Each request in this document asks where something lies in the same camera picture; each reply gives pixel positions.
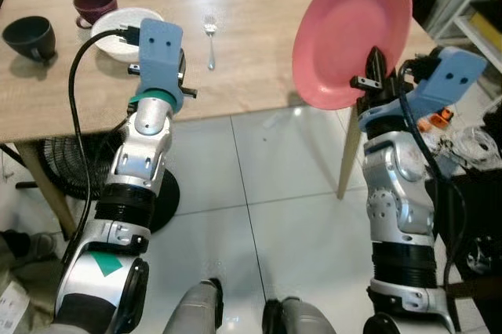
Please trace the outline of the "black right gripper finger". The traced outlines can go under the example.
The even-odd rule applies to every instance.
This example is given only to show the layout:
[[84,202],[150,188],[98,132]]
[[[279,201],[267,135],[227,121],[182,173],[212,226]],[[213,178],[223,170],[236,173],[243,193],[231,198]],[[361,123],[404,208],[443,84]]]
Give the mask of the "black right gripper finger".
[[369,83],[369,86],[373,88],[383,87],[383,80],[384,77],[386,77],[386,73],[386,56],[379,47],[374,46],[370,49],[366,61],[366,79],[372,81],[372,83]]

